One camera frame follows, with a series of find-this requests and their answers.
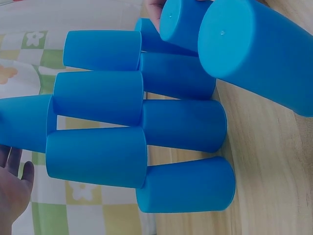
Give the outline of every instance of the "cup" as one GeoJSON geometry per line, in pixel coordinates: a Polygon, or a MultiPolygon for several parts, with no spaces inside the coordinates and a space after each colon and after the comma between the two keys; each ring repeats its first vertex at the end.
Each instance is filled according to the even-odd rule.
{"type": "Polygon", "coordinates": [[[137,203],[144,213],[223,211],[233,200],[236,180],[222,157],[149,166],[137,203]]]}
{"type": "Polygon", "coordinates": [[[215,1],[199,57],[211,76],[313,117],[313,36],[258,1],[215,1]]]}
{"type": "Polygon", "coordinates": [[[147,169],[147,145],[140,127],[60,130],[47,137],[50,177],[140,188],[147,169]]]}
{"type": "Polygon", "coordinates": [[[0,99],[0,144],[45,153],[46,122],[51,95],[0,99]]]}
{"type": "Polygon", "coordinates": [[[138,68],[140,52],[140,32],[71,31],[65,42],[63,63],[86,70],[134,71],[138,68]]]}
{"type": "Polygon", "coordinates": [[[138,125],[143,102],[139,71],[80,71],[57,75],[54,112],[119,125],[138,125]]]}
{"type": "Polygon", "coordinates": [[[159,32],[148,18],[139,18],[136,23],[135,31],[141,32],[141,50],[146,52],[158,52],[177,55],[198,56],[198,53],[178,47],[174,44],[163,41],[159,32]]]}
{"type": "Polygon", "coordinates": [[[198,57],[142,53],[139,70],[144,90],[178,99],[210,99],[216,79],[208,75],[198,57]]]}
{"type": "Polygon", "coordinates": [[[216,152],[227,121],[214,100],[144,100],[141,126],[148,145],[216,152]]]}
{"type": "Polygon", "coordinates": [[[202,19],[212,1],[167,0],[160,19],[160,36],[182,48],[198,52],[202,19]]]}

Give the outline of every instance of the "human hand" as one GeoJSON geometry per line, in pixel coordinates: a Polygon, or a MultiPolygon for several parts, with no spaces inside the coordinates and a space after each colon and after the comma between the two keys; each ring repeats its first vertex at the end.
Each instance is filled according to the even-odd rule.
{"type": "Polygon", "coordinates": [[[11,226],[26,210],[34,184],[34,165],[26,162],[18,178],[22,150],[0,144],[0,227],[11,226]]]}
{"type": "Polygon", "coordinates": [[[160,32],[160,19],[163,7],[166,0],[145,0],[145,5],[150,17],[150,20],[155,25],[158,32],[160,32]]]}

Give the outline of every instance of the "orange flower print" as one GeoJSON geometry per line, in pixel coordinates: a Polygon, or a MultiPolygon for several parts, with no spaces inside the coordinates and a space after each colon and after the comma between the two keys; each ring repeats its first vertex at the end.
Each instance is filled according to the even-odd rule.
{"type": "Polygon", "coordinates": [[[9,78],[14,77],[16,74],[18,74],[18,71],[16,68],[13,67],[7,67],[0,65],[0,85],[4,85],[8,82],[9,78]]]}

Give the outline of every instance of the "wooden table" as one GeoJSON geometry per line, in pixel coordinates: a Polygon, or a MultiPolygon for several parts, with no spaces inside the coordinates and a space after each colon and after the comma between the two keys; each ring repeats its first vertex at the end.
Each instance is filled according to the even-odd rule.
{"type": "MultiPolygon", "coordinates": [[[[313,0],[267,4],[313,34],[313,0]]],[[[313,118],[222,81],[215,98],[228,116],[227,140],[216,155],[233,163],[234,201],[224,212],[157,214],[157,234],[313,235],[313,118]]],[[[155,165],[207,157],[161,147],[150,154],[155,165]]]]}

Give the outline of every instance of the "finger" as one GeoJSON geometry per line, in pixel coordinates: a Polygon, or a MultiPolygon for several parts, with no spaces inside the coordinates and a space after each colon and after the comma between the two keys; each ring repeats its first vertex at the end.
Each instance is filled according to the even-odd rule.
{"type": "Polygon", "coordinates": [[[0,167],[5,167],[11,147],[0,144],[0,167]]]}
{"type": "Polygon", "coordinates": [[[23,169],[23,175],[21,180],[26,184],[31,192],[33,190],[35,177],[35,168],[32,162],[26,162],[23,169]]]}
{"type": "Polygon", "coordinates": [[[18,148],[12,148],[10,156],[5,168],[12,174],[17,176],[19,173],[19,167],[22,157],[22,150],[18,148]]]}
{"type": "Polygon", "coordinates": [[[160,18],[165,2],[166,0],[146,1],[146,7],[150,16],[150,20],[152,21],[158,32],[160,32],[160,18]]]}

